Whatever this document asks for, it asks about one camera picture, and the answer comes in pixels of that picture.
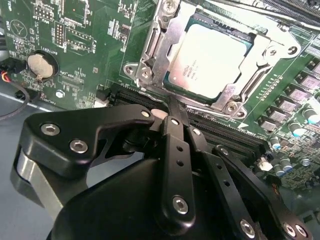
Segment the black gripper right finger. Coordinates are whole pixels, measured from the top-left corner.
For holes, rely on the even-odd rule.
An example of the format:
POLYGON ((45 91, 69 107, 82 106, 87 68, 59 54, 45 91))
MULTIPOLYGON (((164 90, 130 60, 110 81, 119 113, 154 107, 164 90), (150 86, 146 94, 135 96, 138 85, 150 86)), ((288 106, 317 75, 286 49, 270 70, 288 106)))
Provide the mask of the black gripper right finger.
POLYGON ((311 240, 312 233, 284 204, 279 192, 243 163, 270 152, 264 140, 188 114, 178 105, 191 150, 200 159, 222 206, 228 240, 311 240))

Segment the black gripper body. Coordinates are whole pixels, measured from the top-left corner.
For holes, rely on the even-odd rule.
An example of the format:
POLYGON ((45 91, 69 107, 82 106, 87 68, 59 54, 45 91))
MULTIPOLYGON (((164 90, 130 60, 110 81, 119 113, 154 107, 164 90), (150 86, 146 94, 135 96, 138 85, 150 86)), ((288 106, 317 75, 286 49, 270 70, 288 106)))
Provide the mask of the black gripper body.
MULTIPOLYGON (((169 240, 155 215, 162 164, 140 160, 73 197, 51 230, 53 240, 169 240)), ((208 180, 193 173, 196 219, 182 240, 231 240, 219 198, 208 180)))

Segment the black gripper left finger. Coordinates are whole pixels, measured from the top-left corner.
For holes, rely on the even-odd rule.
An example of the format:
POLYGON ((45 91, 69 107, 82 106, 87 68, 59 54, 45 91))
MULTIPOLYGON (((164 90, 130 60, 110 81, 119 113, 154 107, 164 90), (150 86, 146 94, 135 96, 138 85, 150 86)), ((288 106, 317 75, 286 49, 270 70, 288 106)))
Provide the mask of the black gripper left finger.
POLYGON ((178 101, 170 98, 167 106, 162 119, 139 104, 31 115, 14 161, 20 185, 33 190, 55 221, 73 197, 91 188, 87 173, 103 143, 110 156, 142 152, 142 160, 161 163, 157 225, 170 237, 184 235, 196 220, 190 146, 178 101))

